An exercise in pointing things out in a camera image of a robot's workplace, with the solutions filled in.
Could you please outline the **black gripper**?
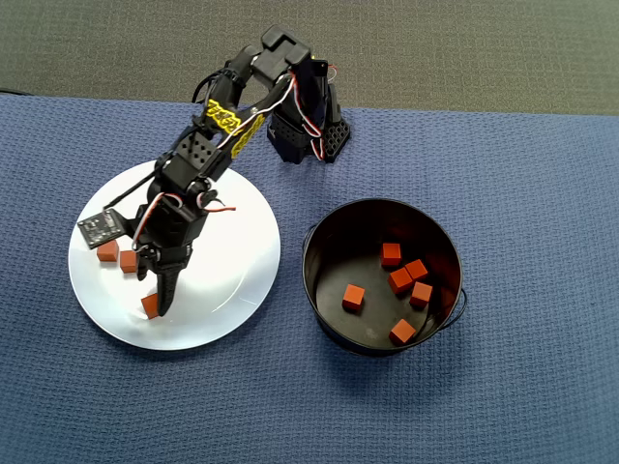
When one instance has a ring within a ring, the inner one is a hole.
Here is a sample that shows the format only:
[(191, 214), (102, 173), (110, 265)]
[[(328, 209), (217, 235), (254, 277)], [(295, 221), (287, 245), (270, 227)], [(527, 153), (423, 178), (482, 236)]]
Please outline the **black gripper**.
[(179, 274), (191, 259), (191, 243), (209, 215), (206, 206), (214, 199), (214, 192), (183, 198), (153, 190), (146, 198), (133, 219), (136, 276), (139, 281), (148, 272), (157, 276), (157, 313), (164, 316), (172, 305)]

